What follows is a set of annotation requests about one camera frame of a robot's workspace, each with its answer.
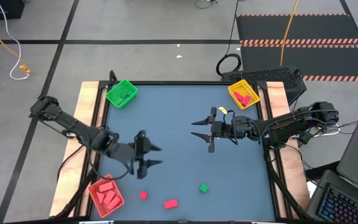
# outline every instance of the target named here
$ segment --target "wooden table edge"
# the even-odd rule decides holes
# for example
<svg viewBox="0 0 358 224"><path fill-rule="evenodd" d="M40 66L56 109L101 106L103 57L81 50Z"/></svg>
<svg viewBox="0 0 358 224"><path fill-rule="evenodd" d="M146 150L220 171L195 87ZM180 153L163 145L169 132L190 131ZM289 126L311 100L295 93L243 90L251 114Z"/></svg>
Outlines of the wooden table edge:
<svg viewBox="0 0 358 224"><path fill-rule="evenodd" d="M87 125L91 124L93 111L96 103L98 86L99 82L83 82L81 85L80 94L78 95L78 101L74 112L74 117ZM283 83L268 82L267 88L273 116L276 117L280 116L281 114L290 112ZM101 125L102 114L104 110L105 97L103 96L106 94L106 89L104 89L103 91L104 94L102 93L101 102L98 108L98 117L96 120L97 126ZM262 115L264 119L266 119L267 108L264 97L262 97L263 92L259 91L259 95L261 96L260 103L262 106ZM289 140L288 145L291 145L298 149L298 146L294 139ZM67 141L63 160L68 157L78 146L79 144L76 139L69 139ZM287 187L296 199L296 201L302 206L302 208L305 209L309 204L310 198L308 188L306 186L306 179L300 155L290 147L283 148L280 153L283 161L283 168ZM60 212L71 199L73 194L76 192L80 183L80 175L83 167L84 158L85 150L81 150L77 155L73 156L70 161L63 167L59 181L56 186L55 196L53 198L52 207L50 210L50 216L56 215L58 212ZM285 217L286 215L282 193L277 186L276 192L278 198L278 207L280 209L280 216ZM86 215L86 204L88 202L88 198L89 192L87 188L83 194L80 215Z"/></svg>

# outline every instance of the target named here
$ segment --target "small cube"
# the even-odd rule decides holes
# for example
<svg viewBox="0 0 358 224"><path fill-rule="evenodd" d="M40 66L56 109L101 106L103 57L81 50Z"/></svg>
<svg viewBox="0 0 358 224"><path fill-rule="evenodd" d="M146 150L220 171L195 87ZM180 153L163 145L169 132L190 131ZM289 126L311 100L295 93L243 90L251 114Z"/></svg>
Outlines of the small cube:
<svg viewBox="0 0 358 224"><path fill-rule="evenodd" d="M251 100L251 97L249 95L246 95L246 97L244 97L244 99L242 99L241 104L243 106L247 106L250 100Z"/></svg>
<svg viewBox="0 0 358 224"><path fill-rule="evenodd" d="M108 191L108 190L113 189L113 188L114 188L114 186L112 185L112 182L110 181L110 182L107 182L105 184L100 185L99 186L99 191L100 192L105 192L105 191Z"/></svg>
<svg viewBox="0 0 358 224"><path fill-rule="evenodd" d="M98 196L99 203L103 203L104 194L97 192L96 196Z"/></svg>
<svg viewBox="0 0 358 224"><path fill-rule="evenodd" d="M112 210L113 208L117 207L117 205L121 202L121 199L117 196L114 197L111 202L108 204L107 208Z"/></svg>
<svg viewBox="0 0 358 224"><path fill-rule="evenodd" d="M146 191L144 191L144 190L143 190L143 191L140 193L140 195L139 195L139 197L140 197L142 200L146 200L147 196L148 196L148 193L147 193Z"/></svg>
<svg viewBox="0 0 358 224"><path fill-rule="evenodd" d="M111 199L114 198L115 195L116 195L115 192L113 192L112 190L109 190L109 192L107 192L107 195L103 200L103 203L108 205L111 202Z"/></svg>
<svg viewBox="0 0 358 224"><path fill-rule="evenodd" d="M122 90L119 97L124 99L128 95L129 90Z"/></svg>
<svg viewBox="0 0 358 224"><path fill-rule="evenodd" d="M240 101L240 102L241 102L242 99L244 98L244 97L241 96L240 93L238 93L238 92L234 92L233 94L234 94L234 96L236 97L236 99L237 99L238 101Z"/></svg>
<svg viewBox="0 0 358 224"><path fill-rule="evenodd" d="M165 209L169 209L169 208L175 208L178 206L178 200L174 199L174 200L169 200L164 202L164 208Z"/></svg>
<svg viewBox="0 0 358 224"><path fill-rule="evenodd" d="M201 187L200 187L200 191L206 193L206 191L208 190L208 186L203 184Z"/></svg>

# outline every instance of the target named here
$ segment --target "wooden table frame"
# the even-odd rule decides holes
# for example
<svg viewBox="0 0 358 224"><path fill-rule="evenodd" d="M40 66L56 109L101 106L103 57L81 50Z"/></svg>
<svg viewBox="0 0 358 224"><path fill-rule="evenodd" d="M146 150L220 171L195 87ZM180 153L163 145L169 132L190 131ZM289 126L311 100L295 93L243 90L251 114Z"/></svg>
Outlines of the wooden table frame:
<svg viewBox="0 0 358 224"><path fill-rule="evenodd" d="M103 117L107 102L105 97L98 97L104 96L107 93L107 88L104 88L103 84L107 85L108 82L82 83L74 113L74 117L76 119L87 125L95 126L100 126L105 122L103 121ZM269 119L271 117L280 116L290 112L283 83L267 82L267 91L263 91L260 88L258 90L258 94L261 99L260 108L262 110L261 116L263 119ZM295 139L290 139L287 144L298 149ZM73 153L79 146L80 145L76 139L69 139L63 160L71 153ZM275 154L273 151L270 152L270 155L271 157L277 156L277 154ZM302 208L305 209L309 204L310 198L306 186L306 179L302 161L300 159L300 154L293 148L286 147L281 149L278 155L279 156L273 163L273 166L279 174L285 176L285 182L288 190L291 192L295 200L302 206ZM92 153L91 159L93 160L94 157L95 153ZM83 172L83 170L86 168L85 158L85 150L81 150L79 153L73 156L61 170L60 178L56 186L55 196L53 198L53 203L50 210L51 216L56 215L64 208L64 206L77 190L83 176L87 173ZM292 215L295 217L295 213L293 211L289 211L289 205L286 200L283 199L283 195L277 185L274 189L272 189L272 191L276 194L276 200L273 199L273 202L276 203L278 207L278 211L275 211L276 217L286 218ZM88 202L89 192L87 188L82 196L80 206L76 209L76 215L84 216L87 214Z"/></svg>

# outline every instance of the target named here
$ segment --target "floor mat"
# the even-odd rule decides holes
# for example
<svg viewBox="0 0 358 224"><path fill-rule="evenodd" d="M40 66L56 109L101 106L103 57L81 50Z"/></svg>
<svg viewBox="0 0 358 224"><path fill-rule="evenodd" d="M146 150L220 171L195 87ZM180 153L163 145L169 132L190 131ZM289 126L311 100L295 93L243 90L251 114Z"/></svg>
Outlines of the floor mat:
<svg viewBox="0 0 358 224"><path fill-rule="evenodd" d="M280 44L248 44L241 48L244 70L277 68ZM296 66L304 80L358 82L358 45L288 44L283 66Z"/></svg>
<svg viewBox="0 0 358 224"><path fill-rule="evenodd" d="M289 19L289 14L237 15L240 40L283 39ZM357 39L358 43L358 30L347 14L295 14L287 38Z"/></svg>

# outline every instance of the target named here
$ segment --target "yellow basket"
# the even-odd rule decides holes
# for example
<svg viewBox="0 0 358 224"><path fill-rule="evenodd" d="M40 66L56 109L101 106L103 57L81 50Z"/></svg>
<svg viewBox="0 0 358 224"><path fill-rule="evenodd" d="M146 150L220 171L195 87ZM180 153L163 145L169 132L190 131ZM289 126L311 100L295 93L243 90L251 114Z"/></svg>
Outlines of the yellow basket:
<svg viewBox="0 0 358 224"><path fill-rule="evenodd" d="M237 103L237 106L240 107L240 109L242 110L260 101L259 96L255 93L252 87L245 80L236 82L235 84L229 86L228 89L231 97ZM234 92L238 92L242 96L249 95L251 97L246 107L243 107L241 102L237 100L237 98L234 96Z"/></svg>

